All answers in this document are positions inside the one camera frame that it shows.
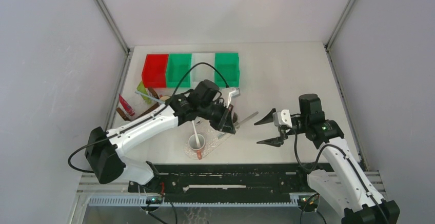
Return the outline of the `clear holder with wooden ends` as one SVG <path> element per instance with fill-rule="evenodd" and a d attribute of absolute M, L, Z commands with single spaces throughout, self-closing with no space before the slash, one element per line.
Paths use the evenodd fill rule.
<path fill-rule="evenodd" d="M 156 104 L 157 102 L 153 101 L 151 105 L 146 104 L 143 99 L 140 97 L 140 95 L 133 93 L 133 96 L 130 98 L 124 98 L 129 105 L 134 109 L 135 115 L 129 116 L 127 112 L 124 110 L 124 108 L 121 106 L 121 104 L 118 104 L 118 107 L 116 108 L 116 113 L 124 120 L 124 121 L 131 121 L 131 119 L 147 109 L 149 109 L 151 106 Z"/>

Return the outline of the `light blue toothbrush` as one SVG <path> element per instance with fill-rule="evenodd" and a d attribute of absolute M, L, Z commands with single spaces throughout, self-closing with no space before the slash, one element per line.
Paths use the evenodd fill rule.
<path fill-rule="evenodd" d="M 158 98 L 155 98 L 155 97 L 153 97 L 153 96 L 147 95 L 147 94 L 142 93 L 142 92 L 140 92 L 140 91 L 138 91 L 138 90 L 136 90 L 135 93 L 138 94 L 138 95 L 140 95 L 140 96 L 142 96 L 142 97 L 146 97 L 146 98 L 148 98 L 148 99 L 150 99 L 150 100 L 153 100 L 153 101 L 155 101 L 155 102 L 157 102 L 157 103 L 159 103 L 159 104 L 164 104 L 164 103 L 165 103 L 165 102 L 164 102 L 163 100 L 161 100 L 161 99 L 158 99 Z"/>

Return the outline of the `green yellow toothpaste tube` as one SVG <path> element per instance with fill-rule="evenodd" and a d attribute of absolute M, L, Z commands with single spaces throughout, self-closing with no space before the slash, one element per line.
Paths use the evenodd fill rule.
<path fill-rule="evenodd" d="M 136 88 L 137 91 L 146 94 L 146 96 L 143 96 L 140 94 L 140 97 L 143 99 L 143 101 L 148 104 L 151 105 L 152 104 L 152 100 L 149 98 L 149 96 L 151 95 L 149 90 L 144 86 L 143 82 L 140 82 Z"/>

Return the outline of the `red toothpaste tube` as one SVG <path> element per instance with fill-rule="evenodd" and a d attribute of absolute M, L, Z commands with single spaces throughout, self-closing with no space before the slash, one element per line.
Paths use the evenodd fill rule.
<path fill-rule="evenodd" d="M 119 94 L 118 95 L 119 102 L 121 106 L 124 108 L 124 110 L 127 112 L 129 116 L 134 116 L 135 111 L 134 109 L 129 105 L 129 103 Z"/>

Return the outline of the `beige cup orange handle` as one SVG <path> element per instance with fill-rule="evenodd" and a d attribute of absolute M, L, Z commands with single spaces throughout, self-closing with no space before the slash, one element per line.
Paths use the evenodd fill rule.
<path fill-rule="evenodd" d="M 160 97 L 160 100 L 163 101 L 163 102 L 165 102 L 165 101 L 167 101 L 167 100 L 170 99 L 170 98 L 171 98 L 171 96 L 164 95 L 164 96 L 161 96 L 161 97 Z"/>

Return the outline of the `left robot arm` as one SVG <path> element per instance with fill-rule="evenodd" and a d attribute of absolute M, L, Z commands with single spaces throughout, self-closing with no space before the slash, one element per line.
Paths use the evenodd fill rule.
<path fill-rule="evenodd" d="M 126 154 L 139 144 L 200 117 L 216 131 L 235 134 L 232 100 L 239 88 L 220 89 L 206 79 L 185 94 L 175 94 L 164 104 L 126 125 L 115 129 L 93 129 L 84 156 L 100 184 L 125 179 L 140 184 L 149 192 L 157 190 L 161 179 L 149 161 L 140 162 Z"/>

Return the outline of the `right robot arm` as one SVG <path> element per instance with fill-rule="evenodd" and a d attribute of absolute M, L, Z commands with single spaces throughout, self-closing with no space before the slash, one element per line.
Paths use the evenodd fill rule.
<path fill-rule="evenodd" d="M 299 96 L 299 114 L 273 108 L 255 125 L 274 123 L 279 136 L 261 140 L 262 145 L 280 147 L 289 135 L 305 134 L 318 154 L 311 168 L 296 177 L 302 191 L 313 189 L 340 216 L 341 223 L 397 223 L 400 208 L 387 201 L 368 179 L 350 152 L 344 133 L 334 120 L 325 118 L 317 94 Z"/>

